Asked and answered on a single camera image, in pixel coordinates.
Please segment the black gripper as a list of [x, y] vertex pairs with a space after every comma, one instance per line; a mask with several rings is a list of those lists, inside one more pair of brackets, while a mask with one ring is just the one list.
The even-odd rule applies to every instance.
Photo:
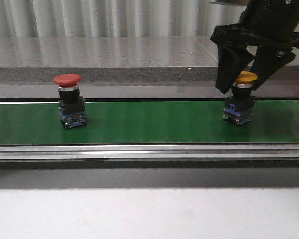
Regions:
[[251, 0], [237, 24], [216, 26], [211, 41], [218, 49], [216, 88], [226, 93], [254, 59], [247, 45], [259, 46], [250, 69], [258, 89], [276, 71], [294, 60], [299, 49], [299, 0]]

